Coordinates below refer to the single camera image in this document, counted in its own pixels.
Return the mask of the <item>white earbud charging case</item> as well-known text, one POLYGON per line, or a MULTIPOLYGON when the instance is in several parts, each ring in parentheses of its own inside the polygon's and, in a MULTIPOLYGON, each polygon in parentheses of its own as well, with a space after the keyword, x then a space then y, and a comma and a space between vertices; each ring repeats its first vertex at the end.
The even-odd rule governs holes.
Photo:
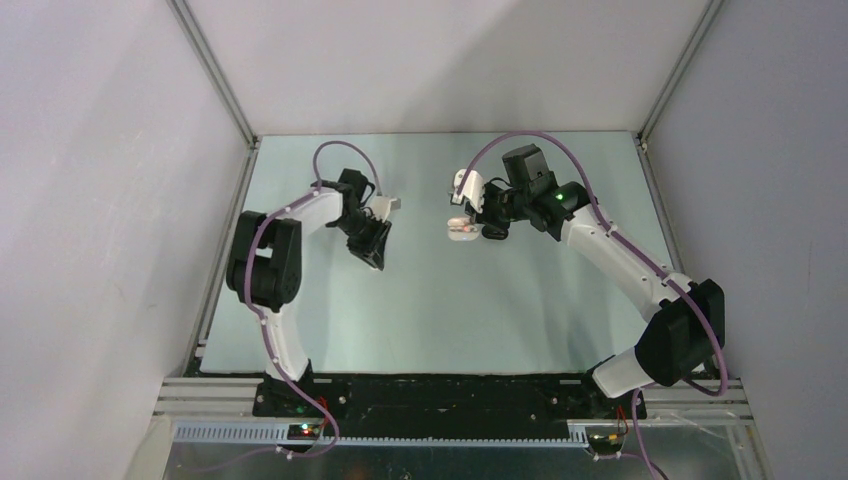
POLYGON ((480 236, 480 229, 470 217, 454 217, 447 221, 447 235, 451 241, 473 241, 480 236))

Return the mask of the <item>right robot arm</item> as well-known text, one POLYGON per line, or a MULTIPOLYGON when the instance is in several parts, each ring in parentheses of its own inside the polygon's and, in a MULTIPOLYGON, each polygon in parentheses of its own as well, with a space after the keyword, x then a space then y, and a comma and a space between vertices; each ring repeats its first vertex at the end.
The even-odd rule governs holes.
POLYGON ((642 251, 607 219, 585 185, 557 181, 538 146, 514 149, 502 161, 503 187, 473 169, 455 173, 451 201, 465 214, 449 221, 450 238, 503 240, 511 224, 527 221, 594 264, 647 323, 633 347, 591 369, 581 392, 588 414, 606 418, 622 395, 652 383, 670 387, 719 356, 725 295, 717 283, 695 282, 642 251))

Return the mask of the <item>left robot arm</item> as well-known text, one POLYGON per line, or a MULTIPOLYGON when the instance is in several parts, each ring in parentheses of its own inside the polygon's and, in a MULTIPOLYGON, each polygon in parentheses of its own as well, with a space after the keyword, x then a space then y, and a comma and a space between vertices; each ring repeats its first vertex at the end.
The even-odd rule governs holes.
POLYGON ((282 385, 277 402, 290 415, 304 416, 316 403, 315 388, 301 380, 311 361, 293 305, 303 280, 304 241, 322 228, 336 228, 345 235, 349 253, 381 271, 392 228, 389 216, 399 207, 398 198, 379 193, 360 171, 345 169, 337 181, 316 181, 275 212, 240 214, 225 283, 258 318, 267 355, 264 381, 282 385))

